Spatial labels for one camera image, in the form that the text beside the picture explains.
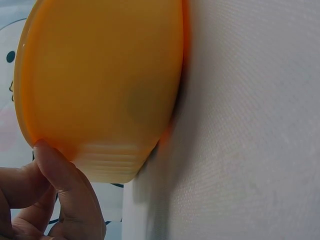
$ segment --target white fabric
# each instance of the white fabric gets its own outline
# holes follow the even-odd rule
[[[123,239],[320,239],[320,1],[190,8],[174,133],[125,187]]]

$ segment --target finger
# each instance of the finger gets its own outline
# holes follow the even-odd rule
[[[57,190],[65,218],[94,224],[96,205],[77,168],[43,140],[36,143],[34,156],[42,174]]]
[[[49,186],[35,162],[22,168],[0,167],[0,189],[11,209],[31,206]]]
[[[99,203],[99,200],[98,200],[97,195],[95,193],[95,190],[92,187],[92,185],[91,185],[90,181],[88,180],[88,178],[86,177],[86,175],[82,171],[80,171],[79,169],[77,169],[77,172],[80,175],[80,177],[82,178],[82,180],[83,180],[84,184],[86,185],[86,187],[88,188],[88,190],[90,191],[91,196],[92,196],[92,198],[94,200],[94,203],[95,203],[95,207],[96,207],[98,213],[100,213],[100,217],[101,217],[101,234],[102,234],[103,239],[104,239],[105,236],[106,236],[106,233],[107,233],[107,227],[106,227],[106,223],[105,223],[105,220],[104,220],[104,216],[102,215],[100,203]]]
[[[12,226],[19,228],[19,226],[31,225],[44,233],[54,210],[55,196],[56,190],[51,186],[38,202],[19,212],[13,219]]]

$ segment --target orange plastic lid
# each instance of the orange plastic lid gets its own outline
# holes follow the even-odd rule
[[[14,70],[20,129],[91,180],[123,183],[165,130],[183,61],[181,0],[38,0]]]

